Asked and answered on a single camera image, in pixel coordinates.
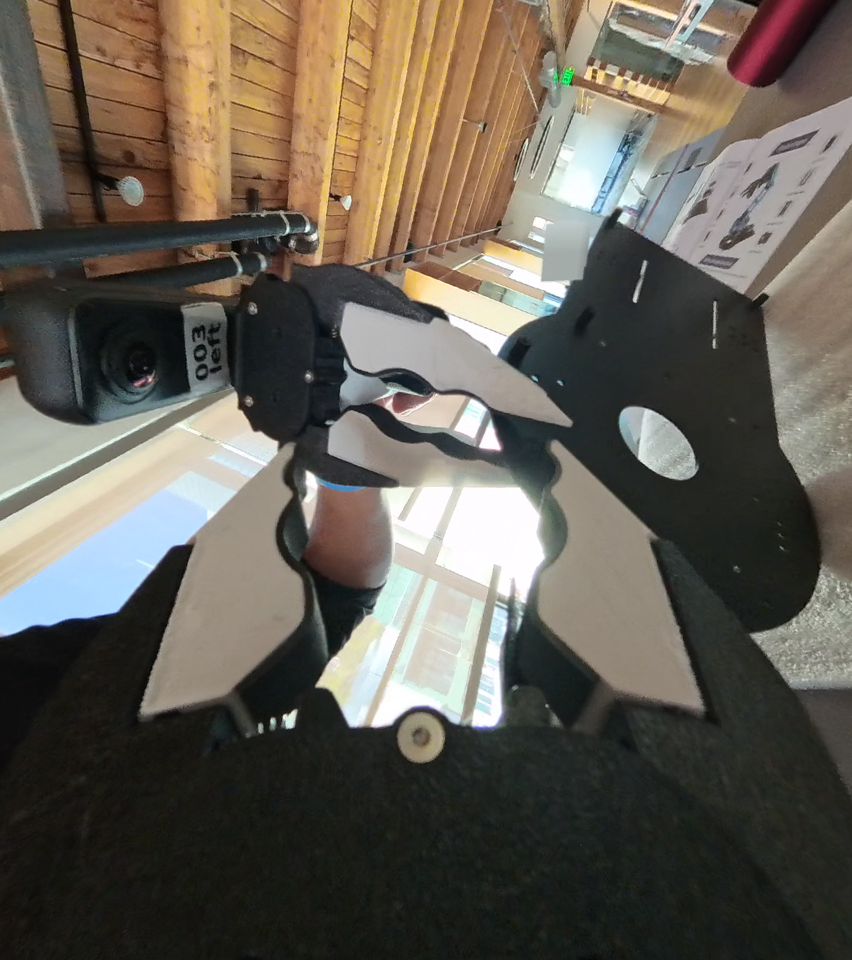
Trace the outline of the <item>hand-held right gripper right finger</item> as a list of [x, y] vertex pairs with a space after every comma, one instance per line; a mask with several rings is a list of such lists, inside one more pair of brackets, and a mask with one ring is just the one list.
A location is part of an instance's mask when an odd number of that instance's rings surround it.
[[615, 702], [704, 716], [651, 531], [558, 440], [549, 453], [547, 503], [565, 534], [538, 574], [535, 606], [550, 638], [599, 681], [578, 716]]

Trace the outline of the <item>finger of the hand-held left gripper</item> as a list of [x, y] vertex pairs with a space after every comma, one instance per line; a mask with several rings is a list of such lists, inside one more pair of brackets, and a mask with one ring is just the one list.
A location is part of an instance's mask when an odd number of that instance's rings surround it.
[[350, 409], [330, 428], [327, 452], [401, 488], [514, 487], [501, 452], [448, 429], [409, 425], [384, 409]]
[[349, 302], [339, 340], [348, 371], [367, 380], [408, 376], [433, 393], [468, 396], [501, 415], [573, 424], [536, 382], [445, 320], [417, 321]]

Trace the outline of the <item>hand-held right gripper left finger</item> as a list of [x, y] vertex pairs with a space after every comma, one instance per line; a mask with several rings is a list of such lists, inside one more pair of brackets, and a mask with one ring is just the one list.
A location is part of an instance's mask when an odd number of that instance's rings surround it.
[[304, 575], [280, 545], [300, 507], [295, 447], [269, 464], [200, 529], [140, 705], [140, 718], [224, 706], [306, 617]]

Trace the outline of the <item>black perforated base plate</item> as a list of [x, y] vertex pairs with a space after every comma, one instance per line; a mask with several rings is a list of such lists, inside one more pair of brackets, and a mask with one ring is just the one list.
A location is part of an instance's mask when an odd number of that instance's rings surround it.
[[[673, 543], [751, 633], [808, 604], [820, 566], [810, 501], [780, 448], [762, 307], [611, 217], [555, 313], [499, 356], [570, 428], [493, 415], [504, 453], [559, 441], [659, 538]], [[696, 473], [665, 478], [620, 431], [629, 407], [671, 422]]]

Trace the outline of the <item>thick black ceiling pipe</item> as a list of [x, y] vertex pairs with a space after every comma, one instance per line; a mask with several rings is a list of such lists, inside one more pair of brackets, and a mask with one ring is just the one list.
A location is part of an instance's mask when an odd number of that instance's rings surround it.
[[257, 238], [301, 237], [314, 248], [319, 238], [318, 224], [304, 213], [282, 210], [220, 220], [4, 230], [0, 231], [0, 271]]
[[136, 270], [117, 273], [94, 279], [62, 278], [36, 281], [16, 287], [11, 291], [0, 292], [0, 328], [8, 324], [7, 307], [21, 301], [51, 291], [68, 292], [131, 288], [134, 290], [186, 290], [203, 284], [253, 278], [265, 272], [269, 266], [266, 254], [256, 252], [229, 253], [218, 258], [196, 261], [189, 264], [160, 268], [156, 270]]

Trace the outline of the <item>thin black ceiling conduit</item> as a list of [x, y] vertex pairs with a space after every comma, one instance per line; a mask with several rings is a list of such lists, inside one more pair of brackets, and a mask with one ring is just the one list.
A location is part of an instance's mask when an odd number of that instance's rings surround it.
[[65, 51], [71, 77], [72, 97], [76, 110], [77, 124], [82, 143], [84, 164], [92, 189], [92, 198], [96, 221], [107, 222], [107, 210], [104, 203], [104, 181], [98, 166], [95, 134], [89, 113], [87, 91], [82, 69], [78, 35], [75, 27], [72, 2], [57, 1], [60, 25], [63, 33]]

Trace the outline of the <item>grey steel ceiling beam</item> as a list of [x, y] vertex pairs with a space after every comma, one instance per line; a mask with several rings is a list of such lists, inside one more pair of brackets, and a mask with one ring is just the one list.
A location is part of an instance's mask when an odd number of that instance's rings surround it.
[[71, 226], [72, 209], [25, 1], [0, 1], [0, 132], [7, 135], [38, 229]]

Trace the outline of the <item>illustrated assembly manual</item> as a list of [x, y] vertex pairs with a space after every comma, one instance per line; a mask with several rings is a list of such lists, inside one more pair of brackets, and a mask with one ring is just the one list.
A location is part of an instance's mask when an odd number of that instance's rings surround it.
[[664, 250], [739, 293], [852, 145], [852, 96], [727, 146], [701, 171]]

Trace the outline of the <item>red cylinder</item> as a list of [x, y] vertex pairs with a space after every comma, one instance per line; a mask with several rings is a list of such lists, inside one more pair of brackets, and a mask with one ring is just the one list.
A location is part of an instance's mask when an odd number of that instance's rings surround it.
[[789, 68], [835, 1], [763, 1], [726, 62], [738, 83], [763, 89]]

